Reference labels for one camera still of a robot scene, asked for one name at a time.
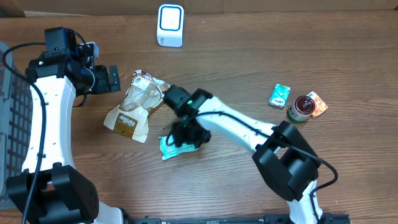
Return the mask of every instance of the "brown label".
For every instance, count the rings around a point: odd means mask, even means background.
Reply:
[[[130,118],[129,116],[119,113],[118,118],[114,124],[113,131],[127,137],[132,138],[134,130],[137,127],[137,120]]]

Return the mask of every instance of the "teal packet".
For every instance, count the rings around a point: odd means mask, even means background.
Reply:
[[[171,146],[168,146],[166,144],[166,139],[167,136],[159,136],[160,139],[160,150],[163,153],[163,160],[170,159],[171,157],[178,156],[179,154],[183,154],[184,152],[194,152],[198,150],[199,148],[195,148],[193,144],[185,144],[183,143],[181,147],[177,147],[174,144]],[[169,137],[169,143],[173,143],[174,138],[173,135],[170,135]]]
[[[283,108],[286,105],[287,98],[289,97],[290,87],[283,86],[276,83],[274,91],[269,99],[269,104],[279,108]]]

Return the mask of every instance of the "orange wrapper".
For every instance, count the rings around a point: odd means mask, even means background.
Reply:
[[[325,110],[327,110],[329,107],[326,105],[325,102],[314,92],[312,91],[311,93],[307,94],[311,99],[314,100],[315,102],[315,111],[311,114],[313,118],[316,118],[317,116],[321,115]]]

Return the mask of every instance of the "snack bag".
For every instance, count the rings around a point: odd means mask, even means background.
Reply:
[[[314,91],[307,94],[307,96],[309,96],[315,102],[315,111],[311,114],[313,118],[321,115],[329,108],[328,105],[326,105],[326,103]]]
[[[149,132],[149,113],[163,102],[164,91],[169,87],[166,82],[142,70],[134,71],[126,97],[106,115],[104,125],[127,138],[144,143]]]

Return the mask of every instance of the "plastic food package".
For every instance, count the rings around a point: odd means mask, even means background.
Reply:
[[[321,115],[329,108],[328,105],[326,105],[326,103],[314,91],[307,94],[307,96],[309,96],[315,102],[315,111],[311,114],[313,118]]]
[[[111,110],[104,125],[127,137],[144,143],[147,139],[148,116],[163,101],[164,91],[170,85],[152,75],[136,70],[123,102]]]
[[[159,139],[160,139],[160,150],[163,153],[162,157],[163,160],[170,159],[185,152],[194,152],[199,149],[195,148],[193,144],[186,144],[186,143],[183,143],[181,147],[177,147],[174,144],[167,145],[166,143],[167,136],[160,136]],[[171,134],[168,143],[173,143],[173,141],[174,138],[173,135]]]

